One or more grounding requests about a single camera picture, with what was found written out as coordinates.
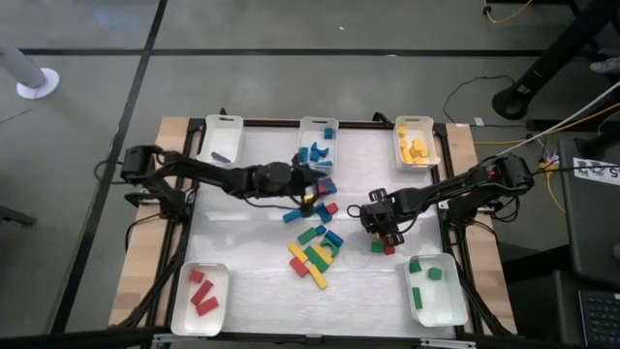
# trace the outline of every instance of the white plastic bin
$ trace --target white plastic bin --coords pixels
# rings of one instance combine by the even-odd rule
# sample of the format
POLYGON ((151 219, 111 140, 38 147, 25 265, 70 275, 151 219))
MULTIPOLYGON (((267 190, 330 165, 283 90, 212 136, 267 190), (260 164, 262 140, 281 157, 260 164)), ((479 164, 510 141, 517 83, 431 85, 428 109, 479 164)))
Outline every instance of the white plastic bin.
POLYGON ((409 263, 403 264, 411 316, 425 327, 464 325, 468 318, 467 308, 452 256, 440 253, 414 256, 410 261, 413 260, 418 260, 422 271, 409 273, 409 263), (428 270, 433 267, 443 271, 440 280, 428 278, 428 270), (419 288, 422 309, 416 309, 413 287, 419 288))
POLYGON ((428 116, 398 116, 394 124, 394 155, 396 156, 396 168, 400 171, 426 171, 433 166, 439 164, 441 159, 437 156, 435 148, 435 140, 433 139, 433 119, 428 116), (413 140, 421 140, 428 151, 428 164, 407 164, 403 160, 403 154, 400 150, 400 138, 398 137, 398 126, 407 127, 405 140, 411 143, 413 140))
POLYGON ((174 313, 170 329, 176 335, 205 335, 213 336, 222 330, 226 320, 226 306, 229 295, 229 270, 223 264, 188 262, 181 267, 174 300, 174 313), (190 299, 201 287, 201 283, 189 280, 190 270, 204 272, 204 279, 213 283, 213 286, 204 297, 205 300, 216 297, 218 307, 199 316, 196 307, 190 299))
POLYGON ((206 117, 206 134, 198 159, 221 168, 236 167, 243 148, 243 117, 236 115, 216 115, 206 117), (217 161, 211 152, 231 160, 230 163, 217 161))
POLYGON ((308 148, 308 165, 311 169, 322 171, 327 174, 336 166, 336 145, 338 139, 338 120, 324 117, 306 116, 299 122, 299 139, 298 147, 308 148), (331 128, 334 131, 333 138, 326 140, 325 129, 331 128), (316 142, 319 149, 329 148, 329 153, 325 158, 321 158, 319 162, 331 161, 331 167, 318 166, 316 162, 309 161, 310 147, 316 142))

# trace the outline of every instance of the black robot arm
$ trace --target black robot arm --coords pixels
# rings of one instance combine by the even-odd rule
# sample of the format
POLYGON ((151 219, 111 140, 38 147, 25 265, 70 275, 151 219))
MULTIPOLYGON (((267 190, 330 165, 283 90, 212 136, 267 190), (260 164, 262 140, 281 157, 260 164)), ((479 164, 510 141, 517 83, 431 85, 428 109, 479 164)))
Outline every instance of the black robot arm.
POLYGON ((127 149, 121 170, 121 178, 127 183, 147 189, 161 206, 162 218, 180 219, 184 215, 185 193, 173 189, 165 181, 167 176, 190 178, 222 188, 228 195, 238 199, 295 197, 299 196, 301 209, 312 202, 303 202, 305 189, 316 184, 326 174, 299 165, 298 156, 293 164, 272 162, 267 165, 240 169, 222 169, 202 161, 191 159, 176 151, 164 151, 157 145, 139 145, 127 149))
POLYGON ((516 156, 493 157, 480 162, 465 174, 424 188, 403 188, 393 193, 377 189, 369 193, 369 205, 359 208, 359 219, 367 233, 379 234, 389 245, 404 242, 398 224, 416 221, 431 205, 448 200, 450 219, 471 220, 478 207, 501 197, 525 194, 534 179, 525 161, 516 156))

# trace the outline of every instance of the red block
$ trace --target red block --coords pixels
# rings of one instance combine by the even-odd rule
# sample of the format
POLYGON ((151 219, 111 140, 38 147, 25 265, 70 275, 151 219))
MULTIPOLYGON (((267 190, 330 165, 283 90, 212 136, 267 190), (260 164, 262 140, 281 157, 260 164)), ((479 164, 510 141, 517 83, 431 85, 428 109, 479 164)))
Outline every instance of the red block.
POLYGON ((217 299, 215 297, 211 297, 210 299, 196 305, 196 311, 198 311, 198 316, 203 316, 204 314, 215 309, 219 305, 220 304, 217 302, 217 299))
POLYGON ((293 267, 295 271, 297 271, 297 273, 301 277, 305 276, 305 274, 310 271, 306 266, 303 265, 303 263, 301 263, 301 261, 297 257, 293 257, 289 264, 291 265, 291 267, 293 267))
POLYGON ((338 205, 336 203, 331 203, 325 207, 329 214, 334 214, 338 211, 338 205))
POLYGON ((191 270, 190 271, 190 281, 192 282, 202 282, 202 278, 204 277, 204 272, 199 270, 191 270))
POLYGON ((211 281, 205 280, 202 283, 201 287, 198 289, 198 291, 196 291, 196 293, 192 297, 191 302, 195 305, 198 305, 202 301, 204 296, 206 296, 206 294, 209 292, 211 287, 213 287, 211 281))
POLYGON ((384 244, 384 252, 386 252, 387 255, 394 254, 396 252, 396 247, 384 244))

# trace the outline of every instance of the keyboard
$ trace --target keyboard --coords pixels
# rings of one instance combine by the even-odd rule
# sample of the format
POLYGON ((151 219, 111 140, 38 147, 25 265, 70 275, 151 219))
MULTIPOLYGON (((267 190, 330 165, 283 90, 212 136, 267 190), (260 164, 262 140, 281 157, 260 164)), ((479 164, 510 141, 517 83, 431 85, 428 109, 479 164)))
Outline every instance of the keyboard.
POLYGON ((620 348, 620 294, 579 291, 587 346, 620 348))

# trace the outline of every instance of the wooden table frame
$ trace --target wooden table frame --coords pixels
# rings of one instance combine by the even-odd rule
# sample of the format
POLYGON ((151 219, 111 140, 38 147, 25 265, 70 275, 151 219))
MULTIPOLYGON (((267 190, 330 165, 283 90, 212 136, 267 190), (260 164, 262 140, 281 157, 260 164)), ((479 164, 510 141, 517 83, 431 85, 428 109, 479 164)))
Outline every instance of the wooden table frame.
MULTIPOLYGON (((182 151, 189 122, 188 117, 164 117, 155 143, 166 150, 182 151)), ((287 121, 274 121, 276 123, 274 126, 278 126, 277 122, 287 121)), ((462 174, 478 162, 469 126, 447 124, 445 131, 451 161, 447 166, 440 167, 439 177, 441 179, 446 178, 448 172, 453 172, 454 175, 462 174)), ((199 143, 200 138, 195 137, 192 154, 196 154, 199 143)), ((442 144, 437 142, 437 145, 439 146, 438 152, 442 153, 442 144)), ((170 185, 174 184, 174 178, 168 178, 168 181, 170 185)), ((158 210, 157 205, 140 206, 136 219, 152 215, 158 210)), ((476 219, 492 226, 490 217, 486 214, 478 214, 476 219)), ((154 218, 134 228, 109 317, 111 325, 124 320, 152 285, 164 243, 166 224, 166 221, 154 218)), ((466 239, 476 289, 502 325, 516 333, 495 237, 484 228, 473 225, 467 228, 466 239)), ((169 290, 170 283, 162 292, 155 315, 155 325, 164 324, 169 290)), ((470 316, 465 332, 470 333, 472 330, 470 316)), ((484 327, 484 332, 489 333, 487 327, 484 327)))

